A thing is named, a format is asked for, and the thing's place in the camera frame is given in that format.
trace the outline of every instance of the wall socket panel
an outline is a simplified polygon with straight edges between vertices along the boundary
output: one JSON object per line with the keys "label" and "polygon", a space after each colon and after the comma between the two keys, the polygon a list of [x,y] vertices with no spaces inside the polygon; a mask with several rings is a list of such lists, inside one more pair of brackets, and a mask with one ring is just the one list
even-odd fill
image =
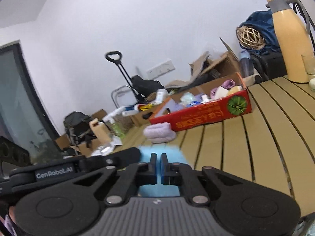
{"label": "wall socket panel", "polygon": [[153,67],[149,69],[146,74],[148,76],[148,79],[153,80],[161,75],[164,75],[170,71],[175,70],[175,67],[171,60],[168,60],[162,64],[159,64],[156,67]]}

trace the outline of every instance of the glass door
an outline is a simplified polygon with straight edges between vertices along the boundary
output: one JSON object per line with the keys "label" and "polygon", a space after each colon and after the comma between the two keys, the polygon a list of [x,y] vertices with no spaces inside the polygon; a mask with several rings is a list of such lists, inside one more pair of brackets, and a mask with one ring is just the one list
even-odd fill
{"label": "glass door", "polygon": [[0,136],[26,149],[33,164],[62,158],[54,142],[59,135],[36,95],[18,43],[0,49]]}

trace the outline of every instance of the yellow object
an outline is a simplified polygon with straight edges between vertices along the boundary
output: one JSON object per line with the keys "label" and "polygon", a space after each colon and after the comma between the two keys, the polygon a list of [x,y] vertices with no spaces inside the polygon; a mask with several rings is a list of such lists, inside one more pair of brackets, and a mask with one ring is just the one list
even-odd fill
{"label": "yellow object", "polygon": [[292,82],[307,83],[308,76],[304,69],[301,55],[313,51],[308,29],[288,5],[297,0],[267,0],[272,11],[275,33],[281,48],[283,59]]}
{"label": "yellow object", "polygon": [[111,142],[110,131],[106,127],[105,123],[98,121],[98,119],[94,119],[89,122],[89,125],[101,144]]}
{"label": "yellow object", "polygon": [[140,111],[146,111],[146,110],[151,109],[153,106],[155,106],[155,105],[154,105],[154,104],[149,103],[149,104],[144,105],[144,106],[139,106],[139,110],[140,110]]}
{"label": "yellow object", "polygon": [[240,90],[242,90],[242,89],[243,89],[242,86],[236,85],[236,86],[234,86],[233,88],[231,88],[231,89],[229,90],[229,92],[227,93],[227,96],[228,96],[228,95],[232,95],[232,94],[234,94],[234,93],[236,93],[236,92],[238,92],[238,91],[240,91]]}

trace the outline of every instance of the blue water bottle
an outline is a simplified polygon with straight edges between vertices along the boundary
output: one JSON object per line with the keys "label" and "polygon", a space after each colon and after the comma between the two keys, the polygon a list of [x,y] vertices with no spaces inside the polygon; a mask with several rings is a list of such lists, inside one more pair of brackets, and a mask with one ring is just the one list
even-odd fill
{"label": "blue water bottle", "polygon": [[247,50],[242,49],[239,53],[241,75],[243,78],[254,74],[254,64]]}

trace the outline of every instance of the gray thermos handle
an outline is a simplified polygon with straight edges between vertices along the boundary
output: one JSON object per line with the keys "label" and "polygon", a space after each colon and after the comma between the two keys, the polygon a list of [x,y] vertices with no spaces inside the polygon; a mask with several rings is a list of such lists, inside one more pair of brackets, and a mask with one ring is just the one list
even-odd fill
{"label": "gray thermos handle", "polygon": [[308,12],[306,11],[304,5],[301,3],[300,0],[286,0],[286,2],[287,2],[287,4],[296,2],[296,3],[298,3],[301,6],[301,8],[302,8],[302,10],[304,12],[304,15],[305,15],[305,19],[306,19],[306,32],[308,34],[310,34],[310,18],[308,16]]}

